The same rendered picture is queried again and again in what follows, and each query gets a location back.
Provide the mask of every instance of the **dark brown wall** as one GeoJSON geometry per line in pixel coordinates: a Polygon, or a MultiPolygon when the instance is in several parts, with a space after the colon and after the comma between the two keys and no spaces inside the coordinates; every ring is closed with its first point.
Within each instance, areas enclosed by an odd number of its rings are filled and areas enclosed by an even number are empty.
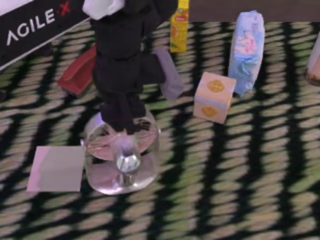
{"type": "Polygon", "coordinates": [[[234,22],[251,10],[266,22],[320,22],[320,0],[190,0],[190,22],[234,22]]]}

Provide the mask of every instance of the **light blue tissue pack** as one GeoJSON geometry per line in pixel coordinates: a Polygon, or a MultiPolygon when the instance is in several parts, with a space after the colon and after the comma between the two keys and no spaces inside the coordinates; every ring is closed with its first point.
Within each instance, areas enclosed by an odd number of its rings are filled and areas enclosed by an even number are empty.
{"type": "Polygon", "coordinates": [[[243,97],[257,80],[265,45],[265,24],[257,11],[240,13],[233,33],[228,77],[236,79],[234,92],[243,97]]]}

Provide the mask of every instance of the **patterned tablecloth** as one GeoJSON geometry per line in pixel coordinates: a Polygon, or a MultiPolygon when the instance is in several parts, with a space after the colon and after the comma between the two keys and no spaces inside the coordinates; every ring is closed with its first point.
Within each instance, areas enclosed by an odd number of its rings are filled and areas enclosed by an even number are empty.
{"type": "MultiPolygon", "coordinates": [[[[1,240],[319,240],[320,90],[303,73],[319,25],[266,24],[254,92],[234,98],[225,125],[192,116],[202,72],[226,74],[233,23],[190,24],[188,51],[174,56],[186,94],[143,98],[163,130],[162,174],[121,196],[92,191],[26,193],[36,146],[78,145],[100,100],[66,96],[63,70],[94,43],[84,24],[0,75],[1,240]]],[[[145,49],[168,45],[165,24],[145,49]]]]}

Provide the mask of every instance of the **yellow box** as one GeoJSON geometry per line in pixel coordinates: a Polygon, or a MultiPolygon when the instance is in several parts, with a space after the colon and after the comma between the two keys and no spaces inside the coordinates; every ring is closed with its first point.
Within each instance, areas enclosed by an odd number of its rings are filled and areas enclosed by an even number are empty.
{"type": "Polygon", "coordinates": [[[171,17],[170,52],[183,53],[187,50],[189,23],[189,0],[179,0],[178,9],[171,17]]]}
{"type": "Polygon", "coordinates": [[[193,115],[224,124],[235,86],[233,78],[204,72],[194,96],[193,115]]]}

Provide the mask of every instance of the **yellow package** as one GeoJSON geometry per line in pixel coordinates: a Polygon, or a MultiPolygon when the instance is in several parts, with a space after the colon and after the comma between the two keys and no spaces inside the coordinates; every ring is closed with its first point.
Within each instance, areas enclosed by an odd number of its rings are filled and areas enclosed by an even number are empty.
{"type": "Polygon", "coordinates": [[[179,0],[176,13],[171,17],[170,52],[183,53],[187,50],[189,22],[189,0],[179,0]]]}

